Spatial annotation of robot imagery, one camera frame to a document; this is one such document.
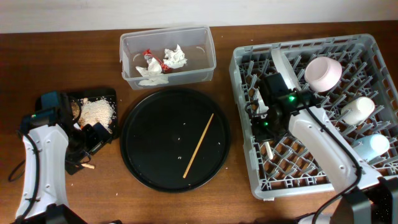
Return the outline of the rice and peanut shells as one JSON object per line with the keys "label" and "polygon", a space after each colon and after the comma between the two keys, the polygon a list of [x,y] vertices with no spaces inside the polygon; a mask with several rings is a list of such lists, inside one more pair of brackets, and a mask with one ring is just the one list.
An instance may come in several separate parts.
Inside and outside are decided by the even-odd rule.
{"label": "rice and peanut shells", "polygon": [[109,133],[113,133],[110,126],[112,119],[115,118],[115,110],[109,101],[105,98],[99,98],[96,101],[84,98],[80,100],[80,103],[82,112],[77,123],[81,128],[87,124],[94,126],[100,123]]}

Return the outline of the grey plate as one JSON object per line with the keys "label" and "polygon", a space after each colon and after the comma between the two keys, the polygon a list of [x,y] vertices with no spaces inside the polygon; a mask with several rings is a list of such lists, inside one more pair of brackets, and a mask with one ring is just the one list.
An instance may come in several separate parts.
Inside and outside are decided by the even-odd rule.
{"label": "grey plate", "polygon": [[290,116],[294,107],[289,100],[289,96],[297,88],[298,80],[287,57],[281,50],[272,50],[271,56],[275,68],[279,73],[278,78],[275,78],[275,81],[273,81],[273,85],[277,87],[277,91],[272,94],[272,99],[283,111],[284,116]]}

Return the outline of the pink bowl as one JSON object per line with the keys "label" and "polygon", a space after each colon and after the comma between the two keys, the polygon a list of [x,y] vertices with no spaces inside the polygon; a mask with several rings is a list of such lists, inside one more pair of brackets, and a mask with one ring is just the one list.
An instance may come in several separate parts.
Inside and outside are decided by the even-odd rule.
{"label": "pink bowl", "polygon": [[318,57],[305,68],[305,81],[316,92],[332,89],[342,76],[341,64],[332,58]]}

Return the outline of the white tissue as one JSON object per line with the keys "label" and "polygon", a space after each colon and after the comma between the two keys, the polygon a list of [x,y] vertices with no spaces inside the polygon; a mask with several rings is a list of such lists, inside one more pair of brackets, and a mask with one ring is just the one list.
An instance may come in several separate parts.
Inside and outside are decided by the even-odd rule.
{"label": "white tissue", "polygon": [[136,67],[136,70],[146,79],[139,82],[140,86],[156,86],[168,84],[168,78],[162,77],[162,67],[160,63],[155,58],[147,59],[147,68]]}
{"label": "white tissue", "polygon": [[185,54],[179,45],[177,45],[175,50],[165,49],[164,54],[163,63],[169,68],[181,68],[187,63]]}

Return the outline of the white cup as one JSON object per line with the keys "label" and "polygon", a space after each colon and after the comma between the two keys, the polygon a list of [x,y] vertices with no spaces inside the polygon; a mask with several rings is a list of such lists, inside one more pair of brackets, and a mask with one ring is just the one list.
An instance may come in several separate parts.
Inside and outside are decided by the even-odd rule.
{"label": "white cup", "polygon": [[343,121],[349,125],[358,125],[373,113],[375,107],[372,99],[361,96],[341,109]]}

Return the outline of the red snack wrapper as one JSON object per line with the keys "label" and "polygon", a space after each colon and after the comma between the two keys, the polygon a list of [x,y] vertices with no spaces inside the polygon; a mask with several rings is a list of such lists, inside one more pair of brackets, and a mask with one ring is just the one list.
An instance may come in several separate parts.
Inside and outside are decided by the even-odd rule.
{"label": "red snack wrapper", "polygon": [[150,49],[145,50],[145,51],[143,52],[143,55],[144,55],[144,58],[145,58],[146,60],[148,60],[148,59],[153,59],[153,58],[154,58],[154,59],[159,63],[159,65],[161,66],[163,72],[169,73],[169,72],[172,70],[172,69],[171,69],[170,67],[168,67],[165,63],[163,63],[158,57],[156,57],[155,55],[153,55],[152,52],[150,51]]}

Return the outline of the light blue cup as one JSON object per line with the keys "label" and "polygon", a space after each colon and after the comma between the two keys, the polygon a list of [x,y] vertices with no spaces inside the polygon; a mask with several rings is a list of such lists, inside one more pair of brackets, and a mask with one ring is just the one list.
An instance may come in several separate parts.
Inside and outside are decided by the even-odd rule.
{"label": "light blue cup", "polygon": [[365,161],[370,161],[384,154],[389,148],[389,140],[382,134],[372,134],[353,142],[353,149]]}

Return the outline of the white plastic fork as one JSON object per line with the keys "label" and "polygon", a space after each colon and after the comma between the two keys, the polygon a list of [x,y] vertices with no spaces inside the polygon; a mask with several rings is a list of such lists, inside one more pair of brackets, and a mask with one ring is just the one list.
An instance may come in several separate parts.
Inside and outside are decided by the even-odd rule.
{"label": "white plastic fork", "polygon": [[271,145],[269,143],[269,141],[266,141],[264,143],[265,147],[266,147],[266,152],[267,152],[267,156],[270,160],[272,160],[274,158],[273,152],[272,152],[272,148]]}

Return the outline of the brown walnut shell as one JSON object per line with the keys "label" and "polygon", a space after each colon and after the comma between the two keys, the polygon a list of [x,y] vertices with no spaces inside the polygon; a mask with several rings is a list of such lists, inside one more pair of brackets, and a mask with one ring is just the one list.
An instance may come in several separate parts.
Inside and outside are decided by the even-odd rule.
{"label": "brown walnut shell", "polygon": [[78,103],[72,101],[71,103],[71,108],[72,108],[72,113],[73,113],[73,119],[77,119],[77,117],[80,114],[80,107],[78,106]]}

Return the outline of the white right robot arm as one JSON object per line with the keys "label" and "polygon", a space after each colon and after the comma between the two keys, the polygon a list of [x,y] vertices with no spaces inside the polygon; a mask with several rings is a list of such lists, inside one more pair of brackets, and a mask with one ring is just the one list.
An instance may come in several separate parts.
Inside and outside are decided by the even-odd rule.
{"label": "white right robot arm", "polygon": [[296,223],[397,223],[397,179],[364,162],[309,91],[262,90],[268,110],[255,130],[269,140],[290,133],[317,161],[336,194]]}

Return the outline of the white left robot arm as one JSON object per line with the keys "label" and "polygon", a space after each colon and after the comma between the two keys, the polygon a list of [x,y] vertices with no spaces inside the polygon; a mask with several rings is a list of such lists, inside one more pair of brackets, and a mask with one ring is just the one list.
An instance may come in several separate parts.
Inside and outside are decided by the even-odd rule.
{"label": "white left robot arm", "polygon": [[83,223],[66,193],[65,171],[77,172],[113,137],[97,123],[78,129],[72,109],[42,108],[23,117],[19,129],[25,147],[24,188],[16,223]]}

